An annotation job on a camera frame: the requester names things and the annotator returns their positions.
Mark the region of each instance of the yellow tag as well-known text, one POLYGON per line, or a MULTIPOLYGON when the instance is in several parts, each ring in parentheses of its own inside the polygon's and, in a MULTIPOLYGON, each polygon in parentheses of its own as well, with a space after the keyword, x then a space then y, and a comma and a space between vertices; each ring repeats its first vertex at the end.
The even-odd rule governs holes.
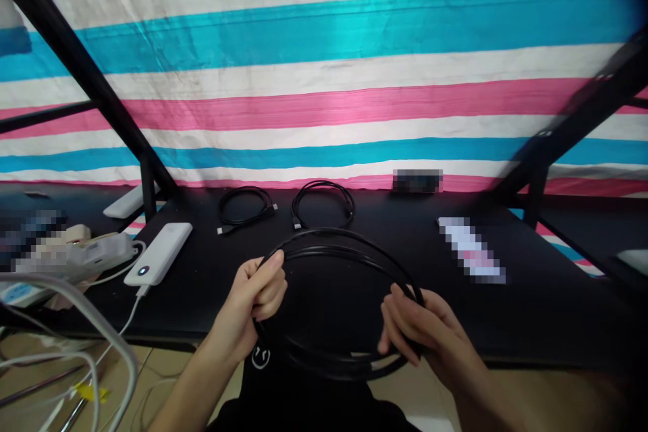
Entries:
MULTIPOLYGON (((82 385, 81 383, 77 383, 74 386, 74 389, 79 393, 81 398, 85 398, 90 402, 94 402, 95 389, 92 387, 92 385, 82 385)), ((108 389, 99 388, 99 401, 102 404, 104 404, 108 400, 108 395, 110 395, 110 391, 108 389)))

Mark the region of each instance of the striped fabric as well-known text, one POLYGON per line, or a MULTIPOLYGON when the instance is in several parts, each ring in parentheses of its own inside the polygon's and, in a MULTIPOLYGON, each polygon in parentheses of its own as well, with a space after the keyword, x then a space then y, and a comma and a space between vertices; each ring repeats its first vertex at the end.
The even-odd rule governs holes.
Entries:
MULTIPOLYGON (((421 168, 486 190, 646 18, 641 0, 54 1, 186 186, 389 188, 421 168)), ((0 43, 0 117, 83 101, 25 25, 29 54, 0 43)), ((647 142, 645 110, 624 107, 547 191, 648 192, 647 142)), ((95 111, 0 136, 0 180, 139 178, 95 111)))

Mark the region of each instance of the coiled cable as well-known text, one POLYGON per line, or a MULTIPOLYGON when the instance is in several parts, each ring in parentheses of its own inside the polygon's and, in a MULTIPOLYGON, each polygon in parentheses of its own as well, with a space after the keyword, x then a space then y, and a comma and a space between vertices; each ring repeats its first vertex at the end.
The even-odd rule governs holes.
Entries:
POLYGON ((277 205, 272 202, 272 198, 270 197, 270 194, 268 194, 265 190, 259 187, 243 186, 236 189, 232 189, 229 192, 227 192, 223 197, 221 197, 221 200, 218 202, 218 218, 221 220, 223 226, 217 229, 217 233, 219 235, 229 233, 230 231, 233 231, 238 227, 245 226, 250 223, 254 223, 255 221, 258 221, 262 217, 266 216, 270 210, 276 211, 277 209, 278 209, 277 205), (260 197, 264 204, 263 208, 256 215, 245 219, 230 219, 225 217, 224 214, 225 214, 226 204, 234 196, 238 194, 242 194, 243 192, 249 192, 260 197))
POLYGON ((356 214, 356 202, 354 201, 353 196, 351 195, 351 193, 347 188, 339 184, 336 184, 335 182, 321 179, 321 180, 310 181, 309 183, 305 184, 301 189, 299 189, 299 192, 292 200, 291 212, 292 212, 293 228, 295 230, 305 230, 308 228, 308 226, 304 224, 303 220, 299 216, 299 203, 301 202, 302 197, 304 197, 304 195, 309 189, 313 189, 316 187, 332 187, 338 189, 342 193, 342 196, 344 197, 344 207, 346 209, 348 217, 346 222, 341 227, 342 228, 348 227, 351 221, 353 220, 353 217, 356 214))
MULTIPOLYGON (((357 233, 340 228, 324 227, 307 229, 293 235, 287 240, 284 240, 261 261, 259 266, 268 261, 268 259, 280 249, 282 249, 284 253, 284 262, 304 257, 337 257, 362 263, 363 265, 388 276, 403 290, 407 297, 420 305, 423 305, 421 289, 416 285, 412 277, 401 266, 401 264, 399 264, 397 260, 380 248, 376 243, 373 243, 357 233), (355 248, 348 248, 346 246, 334 244, 305 246, 297 249, 284 248, 292 242, 306 236, 341 236, 355 240, 380 253, 388 261, 388 265, 379 263, 373 257, 355 248)), ((262 322, 254 321, 254 326, 256 327, 256 332, 259 337, 266 345, 268 345, 275 355, 300 369, 327 379, 338 381, 368 381, 387 376, 407 363, 407 360, 395 349, 393 349, 387 356, 383 356, 378 353, 378 351, 360 356, 352 356, 350 353, 341 354, 310 348, 290 336, 282 335, 273 324, 273 319, 268 319, 267 321, 262 322), (385 360, 388 356, 393 356, 395 359, 384 366, 381 366, 379 362, 385 360)), ((420 348, 420 346, 415 343, 411 344, 412 349, 414 350, 420 348)))

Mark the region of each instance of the desk surface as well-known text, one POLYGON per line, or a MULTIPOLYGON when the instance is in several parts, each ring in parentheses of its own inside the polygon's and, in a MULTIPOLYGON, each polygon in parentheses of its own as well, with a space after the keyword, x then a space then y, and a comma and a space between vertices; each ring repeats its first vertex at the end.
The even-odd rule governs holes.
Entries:
POLYGON ((609 277, 646 297, 648 277, 616 255, 648 248, 647 199, 545 196, 540 220, 609 277))
POLYGON ((131 219, 112 219, 104 216, 103 210, 131 189, 129 186, 4 182, 0 184, 0 217, 13 211, 58 209, 65 211, 68 227, 84 224, 93 236, 121 232, 141 211, 136 211, 131 219), (42 192, 47 197, 28 196, 25 191, 42 192))
MULTIPOLYGON (((140 303, 127 338, 190 342, 206 335, 240 263, 268 253, 293 234, 290 203, 296 191, 269 192, 279 211, 226 236, 216 234, 217 203, 225 190, 183 189, 160 210, 138 239, 150 243, 174 221, 188 221, 194 229, 165 279, 140 303)), ((475 203, 470 194, 352 193, 357 211, 350 229, 382 245, 420 287, 441 294, 489 364, 616 371, 635 361, 637 325, 625 303, 506 208, 475 203), (435 219, 440 216, 471 216, 510 283, 471 283, 439 235, 435 219)), ((304 220, 340 224, 344 214, 336 196, 322 191, 304 197, 304 220)), ((245 216, 260 204, 254 196, 236 198, 233 215, 245 216)), ((332 259, 293 261, 286 273, 289 288, 276 316, 282 329, 338 350, 376 346, 382 326, 379 305, 389 289, 386 278, 332 259)), ((118 278, 86 295, 119 329, 135 291, 118 278)), ((76 310, 40 316, 60 332, 96 335, 76 310)))

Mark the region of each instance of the tile floor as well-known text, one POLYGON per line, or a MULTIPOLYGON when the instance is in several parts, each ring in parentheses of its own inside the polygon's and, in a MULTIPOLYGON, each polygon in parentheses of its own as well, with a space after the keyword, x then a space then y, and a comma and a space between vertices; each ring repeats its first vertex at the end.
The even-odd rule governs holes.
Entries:
MULTIPOLYGON (((15 357, 42 352, 45 348, 39 339, 30 335, 13 335, 2 342, 4 355, 15 357)), ((103 350, 94 350, 98 355, 103 350)), ((160 349, 135 347, 140 363, 144 363, 134 397, 124 416, 119 432, 139 432, 155 416, 173 387, 169 381, 184 368, 190 358, 189 353, 160 349), (153 388, 144 409, 136 414, 149 387, 160 380, 167 382, 153 388)), ((28 385, 38 383, 57 372, 68 368, 69 362, 50 362, 23 369, 10 369, 0 377, 0 398, 10 395, 28 385)), ((108 423, 118 407, 126 384, 126 367, 112 354, 102 373, 102 387, 111 394, 101 406, 100 427, 108 423)), ((497 380, 510 395, 512 402, 522 411, 529 432, 579 432, 608 430, 606 424, 615 423, 623 413, 623 400, 617 387, 605 377, 590 373, 566 373, 559 371, 495 371, 497 380)), ((52 398, 79 380, 80 372, 69 379, 24 398, 11 406, 0 408, 0 429, 3 431, 58 431, 74 408, 74 403, 66 402, 49 427, 43 427, 52 415, 54 404, 35 408, 47 398, 52 398)), ((235 398, 240 391, 242 367, 240 367, 221 403, 235 398)), ((370 383, 376 398, 396 403, 422 431, 460 432, 454 401, 449 391, 437 380, 427 365, 422 370, 405 367, 384 379, 370 383)), ((214 411, 217 415, 220 405, 214 411)), ((92 425, 92 404, 84 407, 72 427, 73 432, 90 431, 92 425)))

